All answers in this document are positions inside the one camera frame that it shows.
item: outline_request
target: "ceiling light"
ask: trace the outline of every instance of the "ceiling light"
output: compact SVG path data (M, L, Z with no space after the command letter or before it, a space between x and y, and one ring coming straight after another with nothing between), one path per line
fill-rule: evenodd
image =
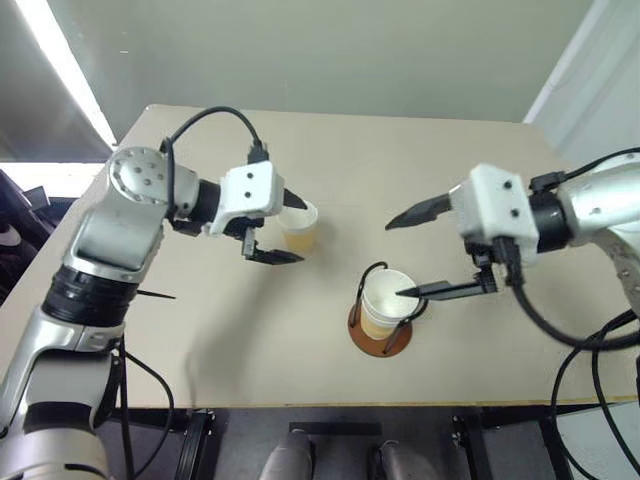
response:
M116 139L96 97L91 91L60 25L46 0L15 0L27 25L60 80L85 114L100 138L113 150Z

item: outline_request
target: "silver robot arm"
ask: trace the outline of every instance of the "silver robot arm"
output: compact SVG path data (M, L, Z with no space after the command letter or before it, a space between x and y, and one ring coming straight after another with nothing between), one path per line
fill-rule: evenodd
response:
M530 185L532 194L519 175L478 165L447 194L414 205L387 225L388 230L415 226L452 211L466 251L480 269L474 281L462 285L435 282L398 294L449 300L496 292L491 265L499 263L506 284L523 305L528 300L522 290L521 265L535 263L539 254L548 251L591 242L612 259L625 295L640 315L640 160L628 152L569 174L536 177ZM555 331L532 310L525 308L547 333L571 346L614 350L638 343L637 335L606 344L579 341Z
M257 247L254 231L265 217L283 203L304 208L262 153L261 161L231 169L219 185L176 165L173 209L166 154L135 147L112 156L106 193L82 218L0 389L0 479L108 478L94 427L115 403L124 360L112 352L160 246L167 212L179 232L241 240L249 260L302 260Z

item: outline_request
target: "beige tabletop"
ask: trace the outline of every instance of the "beige tabletop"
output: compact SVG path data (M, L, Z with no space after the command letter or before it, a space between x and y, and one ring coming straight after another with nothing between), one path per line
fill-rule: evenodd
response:
M157 147L194 108L151 106L123 146ZM531 126L498 122L248 112L287 186L317 205L316 249L295 265L244 260L228 238L165 229L127 316L129 350L194 406L548 403L568 349L539 331L511 292L432 302L405 351L378 359L351 342L346 320L363 270L386 260L418 283L468 281L475 269L451 216L415 228L384 225L413 203L446 192L479 162L532 175L562 168ZM218 181L246 160L237 119L209 117L183 136L177 161ZM0 311L4 371L31 309L42 301L79 216L104 191L98 177L77 201ZM283 248L275 219L258 231ZM588 335L628 308L613 266L595 246L545 254L526 271L527 291L555 325ZM637 351L602 355L611 399L635 394ZM130 403L166 405L163 391L130 368ZM590 361L576 359L562 401L594 397Z

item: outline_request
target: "paper cup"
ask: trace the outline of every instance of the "paper cup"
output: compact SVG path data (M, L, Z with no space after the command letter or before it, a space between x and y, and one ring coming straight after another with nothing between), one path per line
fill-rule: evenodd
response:
M304 203L306 210L282 207L277 217L287 248L294 253L308 252L316 241L318 209L306 200Z
M411 278L397 270L378 270L365 280L362 291L360 325L368 337L374 340L388 338L396 325L410 316L419 300L401 297L396 292L415 287Z

